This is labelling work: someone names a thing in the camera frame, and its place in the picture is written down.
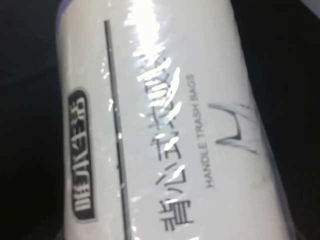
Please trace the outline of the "white trash bag roll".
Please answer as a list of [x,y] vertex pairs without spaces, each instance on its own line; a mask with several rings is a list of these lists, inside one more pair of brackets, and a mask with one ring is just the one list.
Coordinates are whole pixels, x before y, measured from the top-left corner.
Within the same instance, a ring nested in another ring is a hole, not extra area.
[[294,240],[228,0],[63,0],[67,240]]

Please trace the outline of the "black tablecloth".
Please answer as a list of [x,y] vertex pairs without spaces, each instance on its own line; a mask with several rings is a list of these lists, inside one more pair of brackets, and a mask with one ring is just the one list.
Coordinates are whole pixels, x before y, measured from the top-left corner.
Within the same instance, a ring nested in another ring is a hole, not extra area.
[[[63,225],[57,0],[0,3],[0,237]],[[232,2],[297,237],[320,237],[320,21],[298,0]]]

